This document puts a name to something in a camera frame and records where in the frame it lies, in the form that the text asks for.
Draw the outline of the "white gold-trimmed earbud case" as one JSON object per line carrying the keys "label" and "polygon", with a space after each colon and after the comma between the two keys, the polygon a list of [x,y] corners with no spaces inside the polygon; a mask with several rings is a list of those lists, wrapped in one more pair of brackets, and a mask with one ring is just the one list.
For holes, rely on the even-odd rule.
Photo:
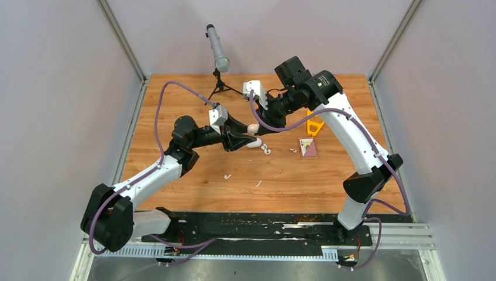
{"label": "white gold-trimmed earbud case", "polygon": [[259,127],[259,124],[250,124],[247,126],[247,133],[251,136],[256,136],[258,135]]}

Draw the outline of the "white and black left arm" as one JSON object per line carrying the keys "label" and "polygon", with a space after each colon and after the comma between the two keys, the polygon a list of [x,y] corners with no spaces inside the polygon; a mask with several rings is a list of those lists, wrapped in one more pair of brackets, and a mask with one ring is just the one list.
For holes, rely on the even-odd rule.
{"label": "white and black left arm", "polygon": [[179,226],[163,208],[138,212],[137,206],[166,184],[186,175],[199,155],[195,148],[222,144],[227,152],[236,151],[256,141],[248,135],[248,126],[231,115],[210,116],[211,124],[199,127],[191,116],[179,117],[167,149],[148,168],[114,184],[100,184],[93,189],[81,221],[89,236],[93,253],[116,252],[134,237],[157,234],[166,242],[174,241]]}

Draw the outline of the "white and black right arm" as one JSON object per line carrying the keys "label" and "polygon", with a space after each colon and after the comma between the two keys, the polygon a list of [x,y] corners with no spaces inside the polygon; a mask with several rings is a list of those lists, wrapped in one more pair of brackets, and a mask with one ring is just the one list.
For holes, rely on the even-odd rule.
{"label": "white and black right arm", "polygon": [[312,111],[314,116],[324,121],[356,169],[343,182],[347,197],[332,232],[339,243],[349,244],[356,239],[377,194],[391,178],[397,177],[403,159],[399,154],[389,154],[373,138],[331,72],[322,70],[311,74],[297,56],[281,63],[274,71],[285,89],[276,97],[268,94],[259,80],[243,84],[243,95],[250,101],[259,122],[259,128],[249,129],[249,133],[264,135],[289,131],[292,127],[286,124],[287,115],[301,108]]}

